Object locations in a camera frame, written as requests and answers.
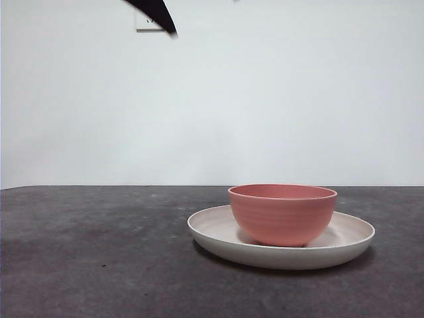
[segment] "plate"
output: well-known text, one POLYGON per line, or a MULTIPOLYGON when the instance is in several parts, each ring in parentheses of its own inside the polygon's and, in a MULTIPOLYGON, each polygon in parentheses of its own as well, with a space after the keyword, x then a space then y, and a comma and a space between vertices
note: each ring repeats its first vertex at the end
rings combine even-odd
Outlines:
POLYGON ((324 232, 304 247, 261 245, 239 227, 230 205, 196 212, 187 223, 196 242, 209 252, 233 262, 279 270, 343 264, 361 255, 375 234, 370 223, 336 211, 324 232))

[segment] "dark gray table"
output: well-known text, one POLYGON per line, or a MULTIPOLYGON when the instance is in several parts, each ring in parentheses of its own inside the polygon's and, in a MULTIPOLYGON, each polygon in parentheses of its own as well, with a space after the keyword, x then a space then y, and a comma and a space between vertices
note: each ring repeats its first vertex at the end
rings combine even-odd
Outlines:
POLYGON ((1 192, 2 317, 424 317, 424 187, 333 187, 376 228, 352 262, 263 270, 209 254, 186 220, 228 187, 1 192))

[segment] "bowl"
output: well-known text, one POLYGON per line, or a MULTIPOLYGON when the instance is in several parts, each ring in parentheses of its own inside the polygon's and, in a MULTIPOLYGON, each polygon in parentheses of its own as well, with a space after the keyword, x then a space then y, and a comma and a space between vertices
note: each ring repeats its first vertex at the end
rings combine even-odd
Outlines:
POLYGON ((337 192, 295 184, 246 184, 228 190, 238 225, 265 245, 300 247, 318 237, 333 215, 337 192))

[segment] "white wall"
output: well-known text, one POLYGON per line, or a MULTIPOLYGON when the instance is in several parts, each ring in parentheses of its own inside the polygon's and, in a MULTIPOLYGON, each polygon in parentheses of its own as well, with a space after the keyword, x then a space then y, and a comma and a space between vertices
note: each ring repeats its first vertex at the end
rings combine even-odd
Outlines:
POLYGON ((424 1, 3 0, 1 187, 424 184, 424 1))

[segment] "wall outlet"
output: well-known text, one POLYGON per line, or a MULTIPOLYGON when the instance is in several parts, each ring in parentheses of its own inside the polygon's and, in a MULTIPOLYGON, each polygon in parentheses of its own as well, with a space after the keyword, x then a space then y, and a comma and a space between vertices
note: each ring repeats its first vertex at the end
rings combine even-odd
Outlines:
POLYGON ((139 10, 134 10, 135 31, 137 32, 163 32, 162 27, 156 24, 150 17, 139 10))

